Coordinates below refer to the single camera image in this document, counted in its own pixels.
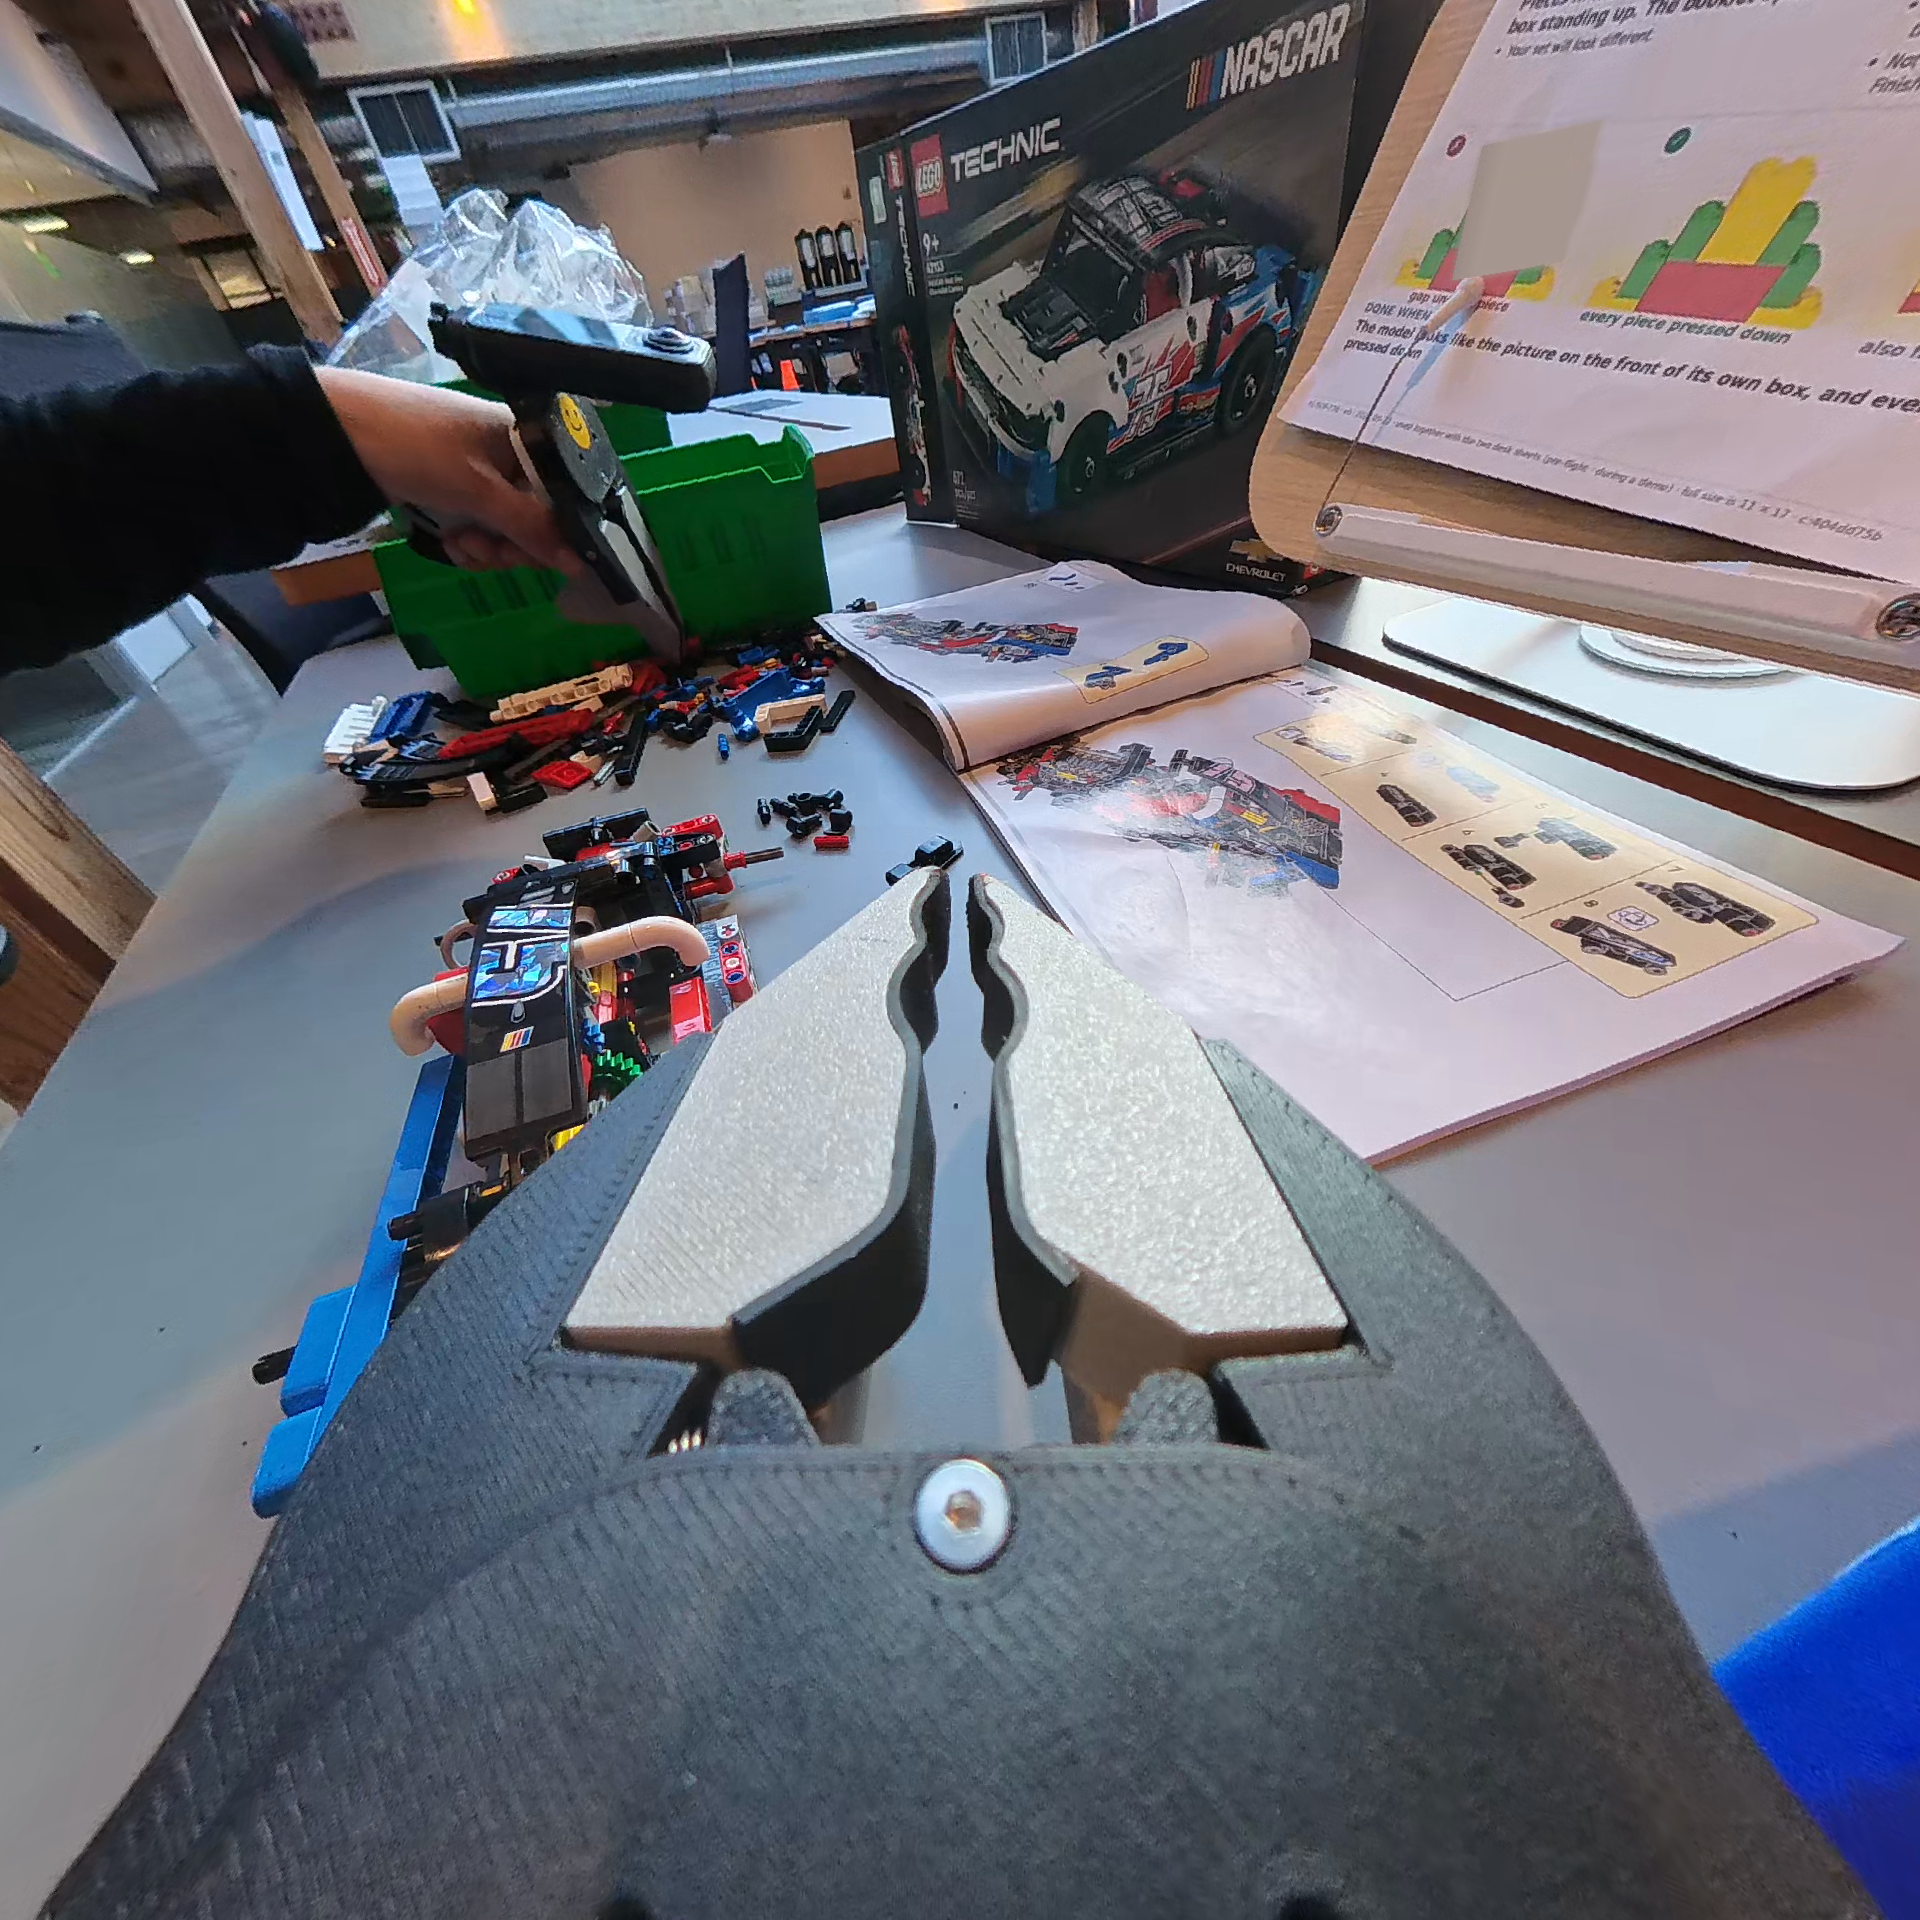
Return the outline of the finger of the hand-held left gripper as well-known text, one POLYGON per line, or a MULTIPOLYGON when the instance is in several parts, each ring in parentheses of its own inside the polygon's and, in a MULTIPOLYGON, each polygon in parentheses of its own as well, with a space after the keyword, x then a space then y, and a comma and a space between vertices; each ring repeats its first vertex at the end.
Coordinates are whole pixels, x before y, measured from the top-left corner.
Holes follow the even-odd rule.
POLYGON ((632 516, 628 533, 639 537, 628 556, 628 573, 639 585, 639 595, 634 599, 618 599, 601 573, 588 566, 560 590, 560 612, 584 623, 619 623, 634 628, 647 653, 660 665, 671 665, 671 582, 666 579, 666 561, 644 519, 632 516))
POLYGON ((644 639, 651 659, 680 665, 689 646, 689 628, 666 579, 666 561, 647 527, 636 494, 613 494, 613 565, 632 587, 615 599, 615 620, 627 622, 644 639))

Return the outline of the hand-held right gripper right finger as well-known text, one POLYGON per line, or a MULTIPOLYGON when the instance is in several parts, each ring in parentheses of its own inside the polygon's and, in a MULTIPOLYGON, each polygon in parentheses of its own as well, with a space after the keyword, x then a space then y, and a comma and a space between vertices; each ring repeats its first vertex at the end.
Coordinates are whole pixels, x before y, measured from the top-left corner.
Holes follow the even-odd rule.
POLYGON ((1073 1437, 1141 1380, 1320 1352, 1349 1317, 1184 1019, 1001 880, 969 884, 992 1056, 999 1319, 1029 1383, 1064 1373, 1073 1437))

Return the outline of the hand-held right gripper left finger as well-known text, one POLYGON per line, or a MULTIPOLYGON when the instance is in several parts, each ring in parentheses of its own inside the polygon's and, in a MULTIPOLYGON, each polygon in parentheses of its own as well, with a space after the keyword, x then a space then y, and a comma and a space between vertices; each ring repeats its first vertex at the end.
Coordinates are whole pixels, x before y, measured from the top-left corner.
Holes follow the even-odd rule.
POLYGON ((891 1349, 929 1280, 952 900, 893 884, 709 1043, 568 1311, 572 1345, 784 1376, 821 1407, 891 1349))

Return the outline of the pile of toy building pieces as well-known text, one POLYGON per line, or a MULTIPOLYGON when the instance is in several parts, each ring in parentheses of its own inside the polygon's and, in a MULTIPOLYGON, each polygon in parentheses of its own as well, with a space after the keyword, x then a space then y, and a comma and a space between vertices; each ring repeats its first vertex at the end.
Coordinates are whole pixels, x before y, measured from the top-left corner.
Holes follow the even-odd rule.
POLYGON ((418 691, 349 703, 324 739, 324 765, 369 808, 472 800, 514 813, 581 787, 632 787, 655 741, 711 743, 722 758, 769 743, 803 751, 851 697, 829 697, 821 631, 696 655, 687 667, 613 663, 491 703, 418 691))

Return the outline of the partly built toy car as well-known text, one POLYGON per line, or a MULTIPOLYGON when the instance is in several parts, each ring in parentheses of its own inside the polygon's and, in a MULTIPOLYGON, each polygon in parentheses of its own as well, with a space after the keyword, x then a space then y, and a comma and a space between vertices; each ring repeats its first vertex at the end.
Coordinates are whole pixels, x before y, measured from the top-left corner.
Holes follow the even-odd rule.
POLYGON ((713 816, 659 827, 640 807, 544 833, 544 852, 464 903, 443 971, 391 1013, 423 1057, 360 1278, 317 1296, 298 1343, 263 1358, 279 1422, 251 1505, 279 1513, 393 1319, 514 1185, 674 1044, 755 995, 731 851, 713 816))

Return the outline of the person's left forearm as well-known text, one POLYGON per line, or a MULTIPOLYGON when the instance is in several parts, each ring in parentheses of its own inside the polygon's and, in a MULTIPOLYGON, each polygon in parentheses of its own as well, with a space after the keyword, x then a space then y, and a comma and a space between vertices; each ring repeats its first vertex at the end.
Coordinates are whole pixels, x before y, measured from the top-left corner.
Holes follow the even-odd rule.
POLYGON ((210 573, 387 509, 299 347, 5 400, 3 670, 57 665, 210 573))

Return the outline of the grey desk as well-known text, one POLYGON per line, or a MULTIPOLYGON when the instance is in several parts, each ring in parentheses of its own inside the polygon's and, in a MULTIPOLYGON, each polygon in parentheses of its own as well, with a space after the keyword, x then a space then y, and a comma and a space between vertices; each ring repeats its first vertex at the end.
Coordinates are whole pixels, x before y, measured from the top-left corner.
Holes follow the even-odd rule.
MULTIPOLYGON (((5 1142, 5 1916, 167 1734, 269 1532, 256 1355, 357 1276, 417 1070, 400 992, 547 816, 363 811, 312 661, 5 1142)), ((1578 800, 1907 937, 1861 981, 1399 1161, 1538 1342, 1716 1657, 1915 1513, 1915 884, 1452 713, 1578 800)))

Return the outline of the clear plastic bag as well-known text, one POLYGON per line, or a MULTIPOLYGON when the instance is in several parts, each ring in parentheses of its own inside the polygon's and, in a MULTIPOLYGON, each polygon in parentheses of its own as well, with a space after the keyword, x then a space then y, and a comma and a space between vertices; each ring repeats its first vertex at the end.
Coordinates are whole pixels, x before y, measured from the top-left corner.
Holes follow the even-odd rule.
POLYGON ((655 323, 640 276, 607 228, 579 227, 539 199, 508 207, 504 191, 472 187, 445 204, 440 223, 347 326, 328 363, 483 392, 432 344, 431 315, 436 305, 467 315, 485 303, 569 315, 601 344, 613 343, 615 326, 655 323))

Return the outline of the white background table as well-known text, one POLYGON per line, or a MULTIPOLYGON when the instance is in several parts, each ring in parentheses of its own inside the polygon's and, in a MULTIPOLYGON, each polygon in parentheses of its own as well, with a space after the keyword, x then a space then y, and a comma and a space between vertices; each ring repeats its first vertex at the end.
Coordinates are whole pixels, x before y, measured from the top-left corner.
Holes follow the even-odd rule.
POLYGON ((677 446, 733 435, 780 443, 793 427, 812 449, 818 491, 898 478, 893 411, 874 396, 753 390, 666 423, 677 446))

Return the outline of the open instruction booklet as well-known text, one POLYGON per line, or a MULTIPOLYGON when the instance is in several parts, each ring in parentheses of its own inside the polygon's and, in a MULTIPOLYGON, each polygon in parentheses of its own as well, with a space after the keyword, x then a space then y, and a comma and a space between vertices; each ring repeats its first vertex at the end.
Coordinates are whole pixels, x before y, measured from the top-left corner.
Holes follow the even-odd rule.
POLYGON ((823 631, 919 701, 1071 933, 1369 1161, 1903 944, 1338 681, 1273 599, 1079 560, 823 631))

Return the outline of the toy car set box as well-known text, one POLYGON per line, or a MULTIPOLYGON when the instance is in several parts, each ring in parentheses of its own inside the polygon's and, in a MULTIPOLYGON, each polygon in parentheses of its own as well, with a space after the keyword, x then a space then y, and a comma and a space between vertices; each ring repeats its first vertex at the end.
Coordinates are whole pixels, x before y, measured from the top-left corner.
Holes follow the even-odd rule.
POLYGON ((905 515, 1300 591, 1250 467, 1435 12, 1193 5, 858 150, 905 515))

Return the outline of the wooden document stand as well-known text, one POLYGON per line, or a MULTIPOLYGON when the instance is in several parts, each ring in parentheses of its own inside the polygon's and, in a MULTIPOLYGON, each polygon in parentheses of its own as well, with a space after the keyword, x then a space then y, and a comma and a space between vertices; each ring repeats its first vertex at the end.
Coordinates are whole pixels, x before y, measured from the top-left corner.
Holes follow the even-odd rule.
POLYGON ((1315 309, 1253 470, 1277 551, 1439 590, 1399 653, 1508 684, 1762 781, 1876 792, 1915 779, 1915 579, 1826 566, 1665 519, 1289 423, 1492 5, 1445 5, 1315 309))

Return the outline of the blue storage bin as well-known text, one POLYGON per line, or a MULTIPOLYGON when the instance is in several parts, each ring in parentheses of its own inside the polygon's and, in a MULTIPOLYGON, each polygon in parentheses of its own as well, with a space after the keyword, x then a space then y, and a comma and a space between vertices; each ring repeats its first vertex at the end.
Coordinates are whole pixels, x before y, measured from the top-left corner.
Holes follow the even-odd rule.
POLYGON ((1719 1686, 1887 1916, 1919 1916, 1919 1525, 1716 1662, 1719 1686))

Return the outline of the printed instruction sheet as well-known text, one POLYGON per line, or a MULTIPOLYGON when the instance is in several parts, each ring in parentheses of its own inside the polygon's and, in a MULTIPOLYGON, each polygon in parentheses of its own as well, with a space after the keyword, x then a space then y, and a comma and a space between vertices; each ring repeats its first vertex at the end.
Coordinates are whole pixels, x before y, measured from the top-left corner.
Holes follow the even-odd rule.
POLYGON ((1915 252, 1915 5, 1492 5, 1285 415, 1912 581, 1915 252))

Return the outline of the wooden post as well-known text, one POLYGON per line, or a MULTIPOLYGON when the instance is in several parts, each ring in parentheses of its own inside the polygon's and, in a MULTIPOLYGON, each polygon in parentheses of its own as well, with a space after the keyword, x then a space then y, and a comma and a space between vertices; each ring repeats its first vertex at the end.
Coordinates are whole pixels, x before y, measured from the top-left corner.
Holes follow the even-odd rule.
POLYGON ((345 328, 344 315, 324 275, 304 246, 298 223, 281 204, 273 171, 260 157, 189 6, 185 3, 130 3, 130 12, 187 118, 202 134, 304 335, 324 347, 337 344, 345 328))

